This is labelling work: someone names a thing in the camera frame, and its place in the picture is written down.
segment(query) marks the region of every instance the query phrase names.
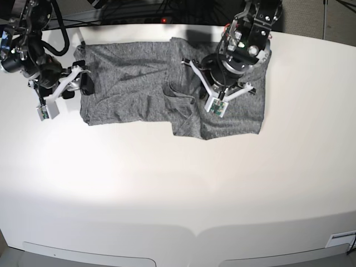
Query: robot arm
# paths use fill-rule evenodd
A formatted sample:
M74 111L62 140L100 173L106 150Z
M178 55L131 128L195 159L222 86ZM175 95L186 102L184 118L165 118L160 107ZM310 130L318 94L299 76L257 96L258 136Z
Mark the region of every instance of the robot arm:
M269 34L282 13L282 0L245 0L244 11L225 27L216 52L201 64L183 59L202 80L209 98L207 112L223 117L229 101L255 93L250 83L239 79L260 66L270 55Z
M42 30L51 19L52 9L65 41L61 51L42 40ZM29 80L29 87L38 94L40 105L37 109L42 120L55 118L59 114L55 102L57 98L73 98L74 90L79 89L84 95L93 93L93 82L85 62L75 62L72 67L64 69L45 51L47 49L55 56L63 56L69 47L70 40L56 0L15 0L9 24L2 34L0 71L21 72Z

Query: gray t-shirt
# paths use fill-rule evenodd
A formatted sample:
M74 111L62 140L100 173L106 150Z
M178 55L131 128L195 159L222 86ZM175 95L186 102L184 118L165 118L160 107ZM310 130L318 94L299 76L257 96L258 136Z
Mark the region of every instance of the gray t-shirt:
M216 43L136 42L79 46L76 60L85 60L95 94L82 96L81 116L89 125L150 121L172 123L176 136L204 140L258 134L264 119L265 75L269 60L242 79L256 95L246 93L229 104L224 118L204 109L201 81L182 58L201 61Z

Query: gray cloth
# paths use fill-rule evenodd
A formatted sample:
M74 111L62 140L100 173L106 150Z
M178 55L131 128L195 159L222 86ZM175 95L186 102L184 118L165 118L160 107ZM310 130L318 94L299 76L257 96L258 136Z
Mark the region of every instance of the gray cloth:
M264 119L268 61L241 79L251 82L257 94L232 100L220 118L204 110L205 101L199 99L201 81L181 64L182 58L201 61L215 48L216 43L179 38L79 46L75 58L89 65L96 90L92 96L82 96L82 118L89 125L170 121L174 135L205 140L258 134Z

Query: white table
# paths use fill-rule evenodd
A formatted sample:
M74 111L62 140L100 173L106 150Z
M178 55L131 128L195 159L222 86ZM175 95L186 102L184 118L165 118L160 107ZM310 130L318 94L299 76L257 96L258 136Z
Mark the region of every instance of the white table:
M90 45L168 41L188 28L193 38L221 37L221 27L205 26L80 31ZM80 43L78 29L69 34L63 66ZM44 39L63 46L59 31ZM331 234L355 230L356 48L281 33L271 47L260 135L211 141L174 137L169 123L89 127L79 97L41 122L27 81L1 73L0 228L8 245L217 266L320 249Z

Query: black cable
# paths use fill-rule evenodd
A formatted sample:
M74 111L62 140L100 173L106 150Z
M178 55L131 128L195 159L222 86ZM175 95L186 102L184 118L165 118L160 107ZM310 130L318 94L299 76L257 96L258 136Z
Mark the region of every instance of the black cable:
M55 10L56 16L57 16L57 20L58 20L58 24L60 25L60 29L63 35L63 39L65 41L65 47L63 48L63 50L58 51L56 50L53 46L51 46L49 43L46 43L45 41L41 41L42 45L48 50L50 51L52 54L54 54L55 56L61 57L64 56L70 47L70 42L69 42L69 37L68 37L68 33L66 30L66 26L63 23L63 18L62 18L62 14L60 11L60 7L57 4L56 0L51 0L53 9Z
M353 248L356 244L356 234L355 234L355 240L354 240L354 243L352 244L351 248L349 251L347 251L346 255L349 255L350 253L356 251L356 248Z
M85 21L77 21L75 19L63 19L64 21L72 21L72 22L79 22L80 24L87 24L87 25L90 25L90 26L98 26L98 24L94 24L94 23L91 23L91 22L85 22Z
M166 2L166 0L163 0L160 7L157 9L156 14L161 10L161 8L163 7L164 3Z

